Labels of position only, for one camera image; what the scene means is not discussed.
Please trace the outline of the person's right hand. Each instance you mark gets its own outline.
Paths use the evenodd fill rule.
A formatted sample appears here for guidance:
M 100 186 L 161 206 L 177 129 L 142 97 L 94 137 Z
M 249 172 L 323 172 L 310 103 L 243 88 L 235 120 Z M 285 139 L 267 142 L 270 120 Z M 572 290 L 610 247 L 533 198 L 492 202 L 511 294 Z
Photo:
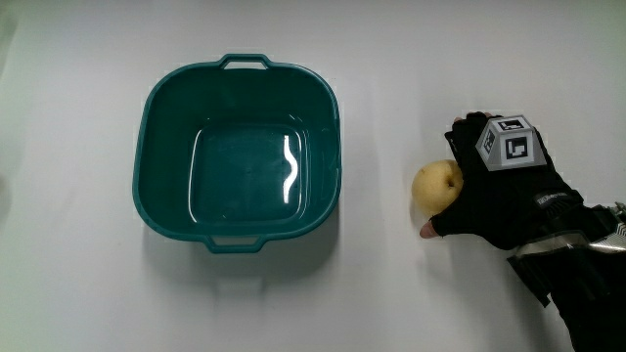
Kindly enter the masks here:
M 420 229 L 424 239 L 477 235 L 509 250 L 540 236 L 538 229 L 583 202 L 557 173 L 539 131 L 544 165 L 490 171 L 475 147 L 490 115 L 482 111 L 457 117 L 444 134 L 461 168 L 458 197 Z

